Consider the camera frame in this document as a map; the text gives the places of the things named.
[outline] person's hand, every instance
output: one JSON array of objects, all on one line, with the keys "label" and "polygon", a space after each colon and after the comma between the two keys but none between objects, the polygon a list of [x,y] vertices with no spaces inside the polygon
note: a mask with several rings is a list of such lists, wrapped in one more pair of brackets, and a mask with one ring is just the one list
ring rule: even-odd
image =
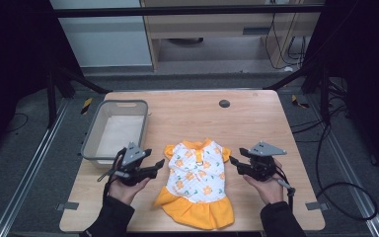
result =
[{"label": "person's hand", "polygon": [[140,183],[137,183],[135,186],[127,186],[123,184],[119,179],[115,179],[110,185],[109,196],[116,198],[127,205],[131,205],[134,197],[139,191],[143,190],[144,187],[146,187],[149,181],[150,178],[146,178]]},{"label": "person's hand", "polygon": [[[281,163],[276,159],[274,159],[274,161],[275,165],[281,168]],[[264,182],[257,181],[248,175],[243,175],[243,178],[258,191],[265,204],[283,201],[282,185],[277,181],[277,179],[281,178],[277,174],[274,174],[272,178]]]}]

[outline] tabletop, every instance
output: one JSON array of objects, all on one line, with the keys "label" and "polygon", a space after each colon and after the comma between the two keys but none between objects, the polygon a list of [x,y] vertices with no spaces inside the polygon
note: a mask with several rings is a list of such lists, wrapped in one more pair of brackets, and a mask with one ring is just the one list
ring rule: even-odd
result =
[{"label": "tabletop", "polygon": [[[183,140],[203,141],[211,138],[221,146],[230,148],[232,156],[248,163],[239,148],[251,148],[260,141],[287,152],[274,156],[296,189],[293,213],[304,230],[321,230],[325,220],[320,209],[308,210],[306,203],[316,198],[291,133],[278,95],[268,90],[200,90],[200,91],[132,91],[112,92],[106,100],[144,100],[149,106],[143,149],[152,154],[141,167],[153,166],[165,158],[163,150],[168,144]],[[79,232],[89,227],[102,207],[105,182],[97,179],[106,172],[83,160],[75,180],[69,202],[79,203],[77,209],[65,209],[60,229]],[[128,225],[129,232],[200,231],[174,222],[159,206],[153,206],[161,188],[169,177],[168,159],[144,190],[137,194],[131,206],[134,215]],[[225,163],[225,192],[231,200],[235,222],[218,231],[260,231],[264,203],[230,161]]]}]

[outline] white dress with orange flowers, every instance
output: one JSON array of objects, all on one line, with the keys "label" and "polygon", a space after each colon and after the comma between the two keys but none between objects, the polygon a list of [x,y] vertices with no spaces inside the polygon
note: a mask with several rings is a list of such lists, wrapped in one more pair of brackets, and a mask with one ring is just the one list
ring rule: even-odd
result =
[{"label": "white dress with orange flowers", "polygon": [[168,145],[165,155],[171,173],[155,205],[162,205],[175,221],[201,229],[232,224],[233,208],[224,191],[230,149],[207,138]]}]

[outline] gray plastic bin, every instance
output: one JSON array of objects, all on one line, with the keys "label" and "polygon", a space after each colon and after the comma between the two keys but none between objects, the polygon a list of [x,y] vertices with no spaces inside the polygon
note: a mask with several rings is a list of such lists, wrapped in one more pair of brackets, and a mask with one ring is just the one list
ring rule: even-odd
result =
[{"label": "gray plastic bin", "polygon": [[142,148],[148,105],[142,100],[106,100],[100,103],[82,145],[82,156],[97,168],[109,168],[129,142]]}]

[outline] dress sleeve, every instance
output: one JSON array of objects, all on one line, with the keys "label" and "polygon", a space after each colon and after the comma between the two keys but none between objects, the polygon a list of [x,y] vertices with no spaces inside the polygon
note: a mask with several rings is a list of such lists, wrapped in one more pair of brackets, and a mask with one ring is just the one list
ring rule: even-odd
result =
[{"label": "dress sleeve", "polygon": [[167,145],[164,149],[165,156],[170,160],[172,156],[174,155],[174,148],[175,148],[175,145]]},{"label": "dress sleeve", "polygon": [[223,157],[223,162],[226,162],[229,160],[231,153],[232,153],[232,151],[229,148],[222,147],[221,155]]}]

